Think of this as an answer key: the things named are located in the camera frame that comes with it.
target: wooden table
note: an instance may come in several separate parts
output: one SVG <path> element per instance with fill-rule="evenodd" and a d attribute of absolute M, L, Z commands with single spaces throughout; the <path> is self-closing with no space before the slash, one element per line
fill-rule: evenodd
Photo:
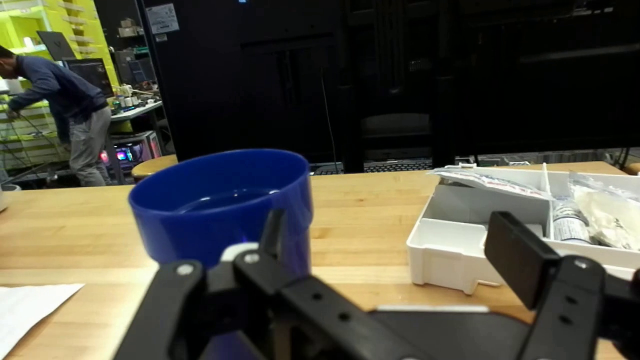
<path fill-rule="evenodd" d="M 487 303 L 531 318 L 509 287 L 474 295 L 412 286 L 406 236 L 439 178 L 424 172 L 318 175 L 314 273 L 363 308 L 378 303 Z M 0 214 L 0 284 L 86 284 L 41 322 L 11 358 L 110 358 L 157 266 L 128 210 L 130 185 L 11 194 Z M 600 358 L 621 358 L 610 345 Z"/>

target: white paper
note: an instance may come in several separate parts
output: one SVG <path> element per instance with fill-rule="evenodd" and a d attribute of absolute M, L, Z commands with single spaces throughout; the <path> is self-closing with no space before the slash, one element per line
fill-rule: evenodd
<path fill-rule="evenodd" d="M 83 284 L 0 287 L 0 358 L 80 287 Z"/>
<path fill-rule="evenodd" d="M 150 5 L 146 8 L 146 17 L 152 33 L 179 31 L 179 16 L 174 4 Z"/>

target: dark shirt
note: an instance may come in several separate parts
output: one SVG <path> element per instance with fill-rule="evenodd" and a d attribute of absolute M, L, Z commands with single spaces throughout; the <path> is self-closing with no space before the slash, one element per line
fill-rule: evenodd
<path fill-rule="evenodd" d="M 19 70 L 32 87 L 13 97 L 11 110 L 21 111 L 35 102 L 48 100 L 60 140 L 66 140 L 69 121 L 86 121 L 92 111 L 107 106 L 100 87 L 51 59 L 19 55 Z"/>

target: man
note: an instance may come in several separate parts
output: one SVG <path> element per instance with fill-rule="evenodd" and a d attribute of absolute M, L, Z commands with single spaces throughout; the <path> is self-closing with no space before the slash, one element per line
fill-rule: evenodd
<path fill-rule="evenodd" d="M 0 76 L 22 76 L 32 83 L 9 102 L 9 118 L 19 118 L 22 107 L 48 100 L 59 138 L 71 143 L 69 164 L 78 174 L 80 183 L 105 185 L 107 170 L 100 151 L 109 133 L 110 110 L 100 87 L 55 61 L 16 55 L 4 46 L 0 46 Z"/>

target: blue bowl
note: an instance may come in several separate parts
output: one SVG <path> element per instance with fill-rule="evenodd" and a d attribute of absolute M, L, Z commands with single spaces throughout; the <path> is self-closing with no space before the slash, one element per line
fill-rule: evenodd
<path fill-rule="evenodd" d="M 294 151 L 246 148 L 200 155 L 138 181 L 130 205 L 159 263 L 218 263 L 226 245 L 257 241 L 273 210 L 285 210 L 283 261 L 309 273 L 310 165 Z"/>

